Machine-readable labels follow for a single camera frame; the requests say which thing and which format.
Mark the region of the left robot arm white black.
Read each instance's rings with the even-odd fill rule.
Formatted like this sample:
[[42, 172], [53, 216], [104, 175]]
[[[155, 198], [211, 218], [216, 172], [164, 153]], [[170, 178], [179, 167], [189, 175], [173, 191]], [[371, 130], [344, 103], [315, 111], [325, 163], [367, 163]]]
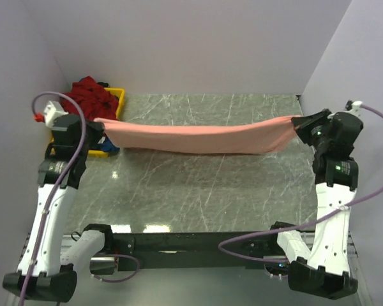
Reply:
[[38, 170], [38, 206], [28, 245], [16, 272], [7, 273], [3, 288], [26, 300], [66, 303], [77, 287], [78, 272], [91, 258], [108, 256], [115, 247], [109, 225], [90, 224], [67, 251], [61, 250], [64, 227], [86, 170], [89, 148], [103, 136], [103, 125], [87, 121], [84, 141], [78, 115], [55, 119], [53, 141]]

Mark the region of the pink t shirt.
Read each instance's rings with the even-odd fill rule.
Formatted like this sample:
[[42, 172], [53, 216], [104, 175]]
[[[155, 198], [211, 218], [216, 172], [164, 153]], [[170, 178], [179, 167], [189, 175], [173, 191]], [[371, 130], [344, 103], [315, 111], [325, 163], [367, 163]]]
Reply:
[[240, 126], [150, 126], [96, 118], [116, 147], [185, 154], [265, 154], [297, 134], [291, 116]]

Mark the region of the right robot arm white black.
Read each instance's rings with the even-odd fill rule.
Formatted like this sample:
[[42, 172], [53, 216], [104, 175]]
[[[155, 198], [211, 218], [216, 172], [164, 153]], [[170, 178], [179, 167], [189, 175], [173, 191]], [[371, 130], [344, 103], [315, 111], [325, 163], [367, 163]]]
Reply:
[[357, 292], [348, 263], [350, 208], [359, 168], [350, 156], [363, 129], [355, 110], [323, 110], [293, 118], [301, 141], [314, 148], [312, 169], [317, 193], [317, 219], [312, 247], [298, 230], [277, 232], [267, 239], [268, 249], [289, 261], [288, 284], [293, 291], [337, 300]]

